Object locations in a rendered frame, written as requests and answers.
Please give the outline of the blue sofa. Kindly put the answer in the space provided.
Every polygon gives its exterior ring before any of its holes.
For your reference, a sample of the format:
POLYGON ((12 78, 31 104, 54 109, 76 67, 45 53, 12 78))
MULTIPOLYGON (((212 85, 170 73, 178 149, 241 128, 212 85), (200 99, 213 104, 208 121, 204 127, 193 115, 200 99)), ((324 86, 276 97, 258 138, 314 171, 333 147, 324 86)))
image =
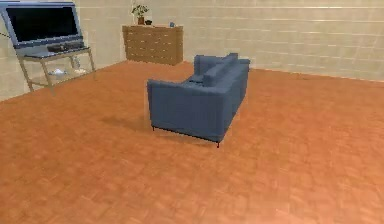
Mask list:
POLYGON ((249 66, 236 53, 197 55, 186 80, 148 80, 151 126, 220 143, 245 97, 249 66))

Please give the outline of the wooden chest of drawers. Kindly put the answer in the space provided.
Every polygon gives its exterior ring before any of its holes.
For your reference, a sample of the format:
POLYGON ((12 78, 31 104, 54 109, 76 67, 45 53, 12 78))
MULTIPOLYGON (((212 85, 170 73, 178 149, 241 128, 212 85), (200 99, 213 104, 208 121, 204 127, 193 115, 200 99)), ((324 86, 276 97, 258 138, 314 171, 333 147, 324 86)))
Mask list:
POLYGON ((183 61, 183 27, 123 26, 128 60, 176 65, 183 61))

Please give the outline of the potted house plant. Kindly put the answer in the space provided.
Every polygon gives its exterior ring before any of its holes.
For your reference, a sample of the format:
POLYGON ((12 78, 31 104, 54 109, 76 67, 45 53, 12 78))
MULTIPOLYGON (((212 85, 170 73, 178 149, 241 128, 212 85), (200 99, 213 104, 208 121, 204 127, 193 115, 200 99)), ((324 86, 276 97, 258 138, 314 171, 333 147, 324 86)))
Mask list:
POLYGON ((132 9, 132 13, 137 17, 137 24, 144 25, 145 19, 144 14, 149 11, 149 8, 146 5, 137 5, 132 9))

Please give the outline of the black remote control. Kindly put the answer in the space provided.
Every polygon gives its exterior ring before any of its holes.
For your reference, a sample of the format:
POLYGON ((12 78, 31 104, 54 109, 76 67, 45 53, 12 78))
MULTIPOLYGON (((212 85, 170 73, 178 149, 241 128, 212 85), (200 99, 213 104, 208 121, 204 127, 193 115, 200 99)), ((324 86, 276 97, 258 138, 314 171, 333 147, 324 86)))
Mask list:
POLYGON ((63 43, 58 45, 50 45, 47 47, 49 52, 55 52, 55 53, 75 50, 80 48, 84 48, 84 44, 82 42, 63 43))

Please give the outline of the glass television stand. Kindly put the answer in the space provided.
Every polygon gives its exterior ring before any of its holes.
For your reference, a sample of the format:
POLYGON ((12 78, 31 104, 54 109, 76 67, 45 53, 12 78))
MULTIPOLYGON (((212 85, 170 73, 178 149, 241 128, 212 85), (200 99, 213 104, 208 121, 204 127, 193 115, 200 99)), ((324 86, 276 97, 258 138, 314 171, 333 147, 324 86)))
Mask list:
POLYGON ((84 47, 64 52, 42 52, 36 54, 25 54, 17 56, 21 70, 30 92, 34 91, 35 86, 48 88, 52 94, 55 94, 54 87, 73 79, 92 74, 96 79, 96 67, 90 47, 84 47), (75 58, 79 55, 86 54, 89 58, 90 68, 82 67, 75 58), (26 62, 37 63, 42 68, 42 74, 39 76, 30 76, 25 66, 26 62), (50 71, 61 69, 66 71, 65 75, 54 76, 49 75, 50 71))

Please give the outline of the grey television set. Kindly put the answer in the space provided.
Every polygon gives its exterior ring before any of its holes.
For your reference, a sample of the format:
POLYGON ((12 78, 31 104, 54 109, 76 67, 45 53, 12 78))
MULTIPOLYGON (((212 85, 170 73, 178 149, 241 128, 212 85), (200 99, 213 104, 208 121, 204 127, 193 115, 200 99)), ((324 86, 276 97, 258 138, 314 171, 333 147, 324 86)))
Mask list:
POLYGON ((0 1, 0 15, 18 56, 49 52, 50 45, 84 44, 74 2, 0 1))

